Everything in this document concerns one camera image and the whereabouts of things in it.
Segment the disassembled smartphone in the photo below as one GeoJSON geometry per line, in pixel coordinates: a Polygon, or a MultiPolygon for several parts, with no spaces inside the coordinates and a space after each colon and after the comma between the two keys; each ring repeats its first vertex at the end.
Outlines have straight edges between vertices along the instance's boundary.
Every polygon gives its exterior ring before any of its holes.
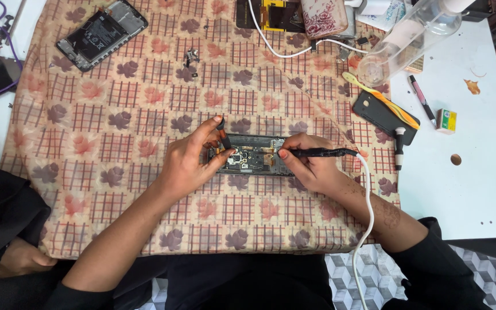
{"type": "MultiPolygon", "coordinates": [[[[219,168],[217,173],[269,177],[294,176],[277,154],[286,138],[235,133],[227,135],[237,152],[227,159],[225,166],[219,168]]],[[[210,148],[207,161],[209,162],[220,151],[221,149],[210,148]]]]}
{"type": "Polygon", "coordinates": [[[81,27],[59,40],[57,48],[82,72],[87,72],[148,26],[126,0],[99,10],[81,27]]]}

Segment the smartphone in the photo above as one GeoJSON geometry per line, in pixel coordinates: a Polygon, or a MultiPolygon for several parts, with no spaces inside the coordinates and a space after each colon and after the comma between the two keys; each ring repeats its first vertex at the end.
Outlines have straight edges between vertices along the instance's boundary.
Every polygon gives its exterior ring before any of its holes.
{"type": "MultiPolygon", "coordinates": [[[[277,154],[285,137],[240,135],[229,133],[232,147],[237,151],[231,155],[225,166],[219,168],[220,174],[261,175],[267,177],[293,177],[277,154]]],[[[221,149],[210,148],[206,162],[219,154],[221,149]]]]}

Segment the hand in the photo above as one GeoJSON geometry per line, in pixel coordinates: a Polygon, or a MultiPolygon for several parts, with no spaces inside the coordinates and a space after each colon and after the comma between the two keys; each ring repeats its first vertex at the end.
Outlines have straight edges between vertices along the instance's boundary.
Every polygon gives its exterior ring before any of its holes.
{"type": "Polygon", "coordinates": [[[1,257],[0,278],[48,271],[56,263],[57,259],[46,256],[30,243],[15,237],[1,257]]]}
{"type": "Polygon", "coordinates": [[[220,140],[220,137],[216,127],[221,119],[221,116],[215,116],[203,122],[188,137],[169,144],[162,173],[151,187],[158,189],[171,204],[210,180],[225,164],[227,158],[235,153],[234,149],[225,150],[209,163],[199,163],[199,155],[203,146],[210,147],[209,144],[211,144],[217,147],[217,140],[220,140]]]}
{"type": "Polygon", "coordinates": [[[291,148],[306,150],[314,147],[333,148],[332,141],[328,139],[298,133],[285,140],[279,150],[279,156],[307,189],[331,196],[347,178],[336,167],[336,159],[334,157],[298,159],[288,151],[291,148]]]}

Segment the geometric pattern floor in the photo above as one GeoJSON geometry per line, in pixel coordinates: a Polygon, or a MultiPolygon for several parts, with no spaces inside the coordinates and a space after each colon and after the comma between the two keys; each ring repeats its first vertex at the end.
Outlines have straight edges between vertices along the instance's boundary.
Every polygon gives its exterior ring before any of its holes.
{"type": "MultiPolygon", "coordinates": [[[[496,310],[496,258],[462,248],[451,248],[474,272],[474,281],[487,294],[484,303],[496,310]]],[[[364,245],[356,261],[357,273],[369,310],[378,310],[391,298],[406,299],[401,285],[403,273],[379,244],[364,245]]],[[[332,301],[337,310],[362,310],[355,285],[352,253],[327,254],[325,257],[332,301]]],[[[153,280],[152,301],[139,310],[164,310],[168,280],[153,280]]]]}

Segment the pink floral phone case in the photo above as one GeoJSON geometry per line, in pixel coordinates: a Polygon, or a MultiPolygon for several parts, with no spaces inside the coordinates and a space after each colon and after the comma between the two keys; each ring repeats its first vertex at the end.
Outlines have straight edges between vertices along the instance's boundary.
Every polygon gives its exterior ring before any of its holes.
{"type": "Polygon", "coordinates": [[[348,28],[343,0],[301,0],[305,33],[310,40],[342,32],[348,28]]]}

